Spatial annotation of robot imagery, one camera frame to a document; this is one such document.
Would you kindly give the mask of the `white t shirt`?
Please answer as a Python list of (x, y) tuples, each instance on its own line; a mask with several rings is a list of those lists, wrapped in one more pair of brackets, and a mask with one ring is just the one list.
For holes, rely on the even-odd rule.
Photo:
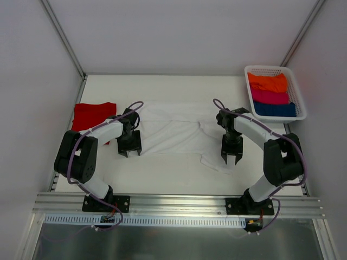
[(207, 103), (147, 102), (139, 109), (141, 155), (198, 154), (200, 163), (224, 174), (235, 170), (235, 159), (221, 156), (224, 129), (217, 108)]

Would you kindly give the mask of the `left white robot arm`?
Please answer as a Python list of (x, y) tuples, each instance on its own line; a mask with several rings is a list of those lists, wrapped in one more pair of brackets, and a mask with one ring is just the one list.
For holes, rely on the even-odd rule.
[(94, 175), (98, 148), (116, 139), (117, 151), (128, 157), (129, 152), (142, 151), (140, 116), (129, 107), (122, 115), (113, 115), (104, 122), (83, 131), (67, 131), (54, 162), (54, 171), (63, 175), (69, 184), (77, 185), (94, 200), (100, 211), (108, 211), (114, 204), (112, 188)]

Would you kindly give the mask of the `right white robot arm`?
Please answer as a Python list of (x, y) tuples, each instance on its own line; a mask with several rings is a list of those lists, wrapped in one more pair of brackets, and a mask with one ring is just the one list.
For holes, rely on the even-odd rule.
[(243, 138), (249, 138), (263, 151), (261, 178), (246, 189), (239, 198), (226, 198), (228, 215), (274, 215), (271, 196), (289, 181), (306, 173), (300, 141), (295, 134), (280, 135), (256, 121), (248, 110), (222, 109), (216, 115), (217, 124), (225, 129), (221, 157), (234, 157), (238, 163), (243, 157)]

